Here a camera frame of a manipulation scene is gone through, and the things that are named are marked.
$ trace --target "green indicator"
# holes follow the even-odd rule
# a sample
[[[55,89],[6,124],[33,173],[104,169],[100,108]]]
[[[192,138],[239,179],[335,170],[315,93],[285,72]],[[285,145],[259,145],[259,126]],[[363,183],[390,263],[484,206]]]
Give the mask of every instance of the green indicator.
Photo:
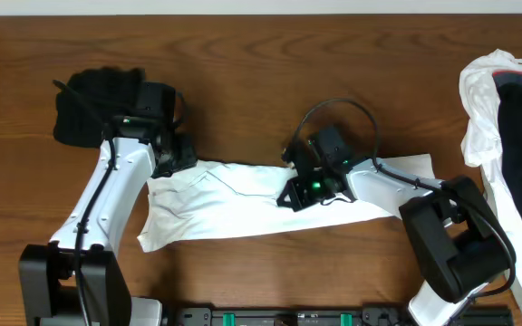
[[[341,326],[352,326],[352,315],[349,313],[342,313],[340,316]]]
[[[235,314],[225,313],[223,314],[223,326],[235,326]]]

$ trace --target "brown wood grain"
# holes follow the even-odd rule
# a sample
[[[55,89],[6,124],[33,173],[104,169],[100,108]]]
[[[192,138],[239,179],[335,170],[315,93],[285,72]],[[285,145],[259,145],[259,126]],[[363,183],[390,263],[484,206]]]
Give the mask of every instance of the brown wood grain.
[[[19,255],[61,225],[97,156],[53,140],[52,79],[105,65],[143,67],[150,80],[184,92],[201,158],[264,165],[280,165],[308,107],[352,97],[377,117],[383,157],[430,153],[437,177],[480,182],[460,154],[468,117],[459,73],[497,48],[522,58],[522,15],[0,17],[0,325],[24,324]],[[328,122],[369,150],[372,132],[359,113],[339,106],[307,129]],[[407,302],[421,286],[401,222],[390,218],[143,254],[135,236],[146,195],[119,257],[135,295],[219,307],[335,307]],[[508,304],[522,325],[509,293],[481,302]]]

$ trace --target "folded white shirt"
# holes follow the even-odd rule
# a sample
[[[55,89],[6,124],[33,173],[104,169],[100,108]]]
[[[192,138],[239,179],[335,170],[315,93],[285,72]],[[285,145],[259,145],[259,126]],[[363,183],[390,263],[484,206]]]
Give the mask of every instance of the folded white shirt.
[[[469,64],[460,73],[459,91],[464,109],[470,116],[462,153],[470,167],[480,166],[488,194],[488,203],[517,253],[517,280],[513,294],[522,311],[522,219],[503,178],[503,148],[498,133],[496,71],[522,72],[522,60],[511,53],[496,50]]]
[[[395,168],[434,178],[430,155],[385,158]],[[267,235],[391,216],[362,201],[336,201],[294,213],[278,207],[291,168],[199,161],[172,177],[150,179],[149,216],[138,236],[144,252],[178,240]]]

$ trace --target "white wall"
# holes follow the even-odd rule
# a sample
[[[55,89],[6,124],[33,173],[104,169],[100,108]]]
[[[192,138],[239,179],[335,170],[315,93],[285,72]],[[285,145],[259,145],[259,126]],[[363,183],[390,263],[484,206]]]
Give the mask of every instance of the white wall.
[[[522,13],[522,0],[0,0],[0,15]]]

